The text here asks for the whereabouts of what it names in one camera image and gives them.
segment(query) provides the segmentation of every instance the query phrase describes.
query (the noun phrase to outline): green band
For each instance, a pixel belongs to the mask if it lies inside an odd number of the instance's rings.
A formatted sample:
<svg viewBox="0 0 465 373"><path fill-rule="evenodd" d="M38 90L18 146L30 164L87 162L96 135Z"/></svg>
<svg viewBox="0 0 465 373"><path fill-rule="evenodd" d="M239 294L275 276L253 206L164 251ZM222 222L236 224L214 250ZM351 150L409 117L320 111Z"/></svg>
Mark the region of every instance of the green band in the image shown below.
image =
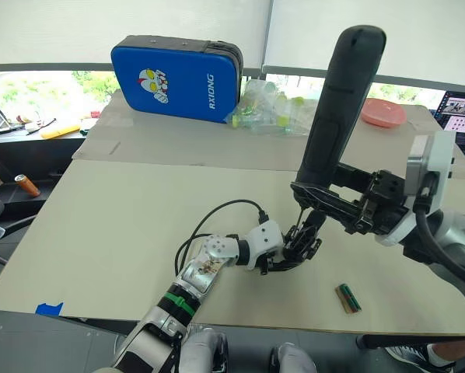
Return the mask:
<svg viewBox="0 0 465 373"><path fill-rule="evenodd" d="M186 303L186 299L184 299L183 297L178 297L177 295L174 295L172 293L165 293L163 297L174 302L176 306L181 307L184 311L189 313L191 317L194 316L194 310Z"/></svg>

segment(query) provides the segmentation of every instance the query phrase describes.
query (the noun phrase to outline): cartoon character print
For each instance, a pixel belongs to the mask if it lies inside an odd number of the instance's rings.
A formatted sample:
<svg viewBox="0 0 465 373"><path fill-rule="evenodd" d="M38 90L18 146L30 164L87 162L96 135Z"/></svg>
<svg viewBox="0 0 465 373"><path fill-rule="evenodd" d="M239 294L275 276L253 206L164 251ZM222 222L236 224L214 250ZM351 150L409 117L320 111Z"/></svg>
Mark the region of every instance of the cartoon character print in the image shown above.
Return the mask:
<svg viewBox="0 0 465 373"><path fill-rule="evenodd" d="M167 96L169 83L167 82L167 78L163 71L153 71L146 68L145 70L141 70L139 73L138 81L142 88L153 93L153 97L155 97L155 99L161 103L169 102L169 97Z"/></svg>

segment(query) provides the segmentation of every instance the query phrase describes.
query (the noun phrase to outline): floor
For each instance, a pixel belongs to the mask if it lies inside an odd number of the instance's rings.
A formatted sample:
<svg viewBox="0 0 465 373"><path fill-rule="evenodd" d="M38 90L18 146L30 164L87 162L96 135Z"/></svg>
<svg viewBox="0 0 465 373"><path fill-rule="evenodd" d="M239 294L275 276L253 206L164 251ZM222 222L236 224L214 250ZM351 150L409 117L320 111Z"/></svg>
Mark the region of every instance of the floor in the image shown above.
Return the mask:
<svg viewBox="0 0 465 373"><path fill-rule="evenodd" d="M0 254L9 257L24 232L0 242ZM319 373L419 372L393 360L384 350L359 350L355 335L286 329L214 327L229 341L230 371L266 372L271 348L293 342L316 362ZM0 311L0 373L88 373L110 365L124 338L73 322L41 315Z"/></svg>

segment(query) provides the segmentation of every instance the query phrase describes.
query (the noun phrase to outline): white roller shade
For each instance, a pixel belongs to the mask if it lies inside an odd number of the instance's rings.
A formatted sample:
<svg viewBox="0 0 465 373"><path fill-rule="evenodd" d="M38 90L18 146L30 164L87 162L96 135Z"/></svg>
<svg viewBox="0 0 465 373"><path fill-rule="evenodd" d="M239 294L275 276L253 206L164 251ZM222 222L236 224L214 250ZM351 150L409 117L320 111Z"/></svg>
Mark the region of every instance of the white roller shade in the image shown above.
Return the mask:
<svg viewBox="0 0 465 373"><path fill-rule="evenodd" d="M269 0L2 0L0 64L109 63L129 34L224 40L260 68Z"/></svg>
<svg viewBox="0 0 465 373"><path fill-rule="evenodd" d="M326 70L341 31L359 24L387 35L379 75L465 85L465 0L274 0L265 71Z"/></svg>

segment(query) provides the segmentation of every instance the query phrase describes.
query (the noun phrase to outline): laptop screen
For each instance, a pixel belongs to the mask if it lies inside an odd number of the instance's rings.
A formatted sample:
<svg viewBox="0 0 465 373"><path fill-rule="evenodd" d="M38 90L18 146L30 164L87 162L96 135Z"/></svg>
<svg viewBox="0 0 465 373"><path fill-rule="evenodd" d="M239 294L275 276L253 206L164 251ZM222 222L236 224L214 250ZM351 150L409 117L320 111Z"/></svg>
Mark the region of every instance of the laptop screen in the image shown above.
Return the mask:
<svg viewBox="0 0 465 373"><path fill-rule="evenodd" d="M447 91L435 119L445 131L456 131L456 143L465 151L465 93Z"/></svg>

